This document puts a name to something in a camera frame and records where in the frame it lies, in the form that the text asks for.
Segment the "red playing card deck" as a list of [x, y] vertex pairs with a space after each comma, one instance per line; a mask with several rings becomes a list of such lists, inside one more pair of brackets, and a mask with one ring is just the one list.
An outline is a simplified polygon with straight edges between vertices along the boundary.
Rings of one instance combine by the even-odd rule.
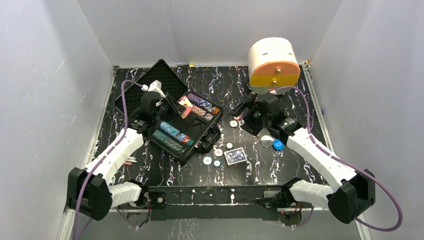
[[193, 109], [193, 104], [190, 102], [186, 95], [183, 95], [178, 100], [178, 103], [185, 108], [185, 110], [180, 114], [181, 118], [185, 119], [191, 113]]

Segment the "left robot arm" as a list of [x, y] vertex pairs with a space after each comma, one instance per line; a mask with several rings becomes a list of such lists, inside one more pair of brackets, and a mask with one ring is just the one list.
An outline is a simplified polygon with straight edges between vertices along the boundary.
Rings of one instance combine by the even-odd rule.
[[164, 117], [174, 117], [185, 111], [169, 94], [147, 91], [139, 106], [131, 113], [124, 111], [123, 129], [115, 140], [92, 162], [75, 167], [67, 178], [66, 206], [93, 220], [102, 220], [108, 212], [124, 204], [137, 208], [151, 205], [149, 188], [128, 180], [111, 185], [112, 178], [128, 158], [144, 145], [144, 136]]

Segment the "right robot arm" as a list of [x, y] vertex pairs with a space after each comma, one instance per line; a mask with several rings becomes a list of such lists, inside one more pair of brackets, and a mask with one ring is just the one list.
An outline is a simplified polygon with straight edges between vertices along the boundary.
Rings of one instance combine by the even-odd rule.
[[253, 136], [266, 129], [273, 138], [302, 156], [327, 182], [316, 184], [294, 177], [272, 197], [274, 202], [288, 207], [307, 202], [329, 209], [344, 224], [349, 224], [374, 205], [373, 174], [369, 170], [361, 173], [336, 161], [335, 154], [309, 133], [296, 117], [285, 113], [280, 96], [250, 93], [230, 111], [230, 115], [241, 117], [242, 129]]

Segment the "blue playing card deck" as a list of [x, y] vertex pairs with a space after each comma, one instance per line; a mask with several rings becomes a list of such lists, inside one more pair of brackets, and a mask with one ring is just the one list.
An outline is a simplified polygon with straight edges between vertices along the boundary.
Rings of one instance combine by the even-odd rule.
[[246, 151], [243, 147], [227, 150], [223, 155], [228, 166], [244, 163], [248, 160]]

